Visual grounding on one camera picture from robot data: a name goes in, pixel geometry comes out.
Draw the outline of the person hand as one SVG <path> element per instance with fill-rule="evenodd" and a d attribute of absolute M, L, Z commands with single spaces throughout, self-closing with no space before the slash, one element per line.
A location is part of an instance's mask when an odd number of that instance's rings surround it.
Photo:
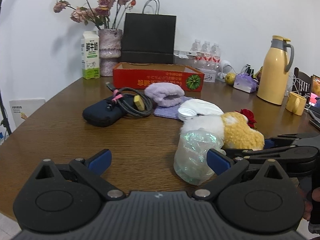
<path fill-rule="evenodd" d="M 302 190 L 301 193 L 302 193 L 302 196 L 303 196 L 304 202 L 305 202 L 305 212 L 304 212 L 303 218 L 305 220 L 309 221 L 311 218 L 312 202 L 307 200 L 307 192 Z M 312 196 L 312 200 L 319 202 L 319 200 L 320 200 L 319 188 L 314 189 L 312 191 L 311 196 Z"/>

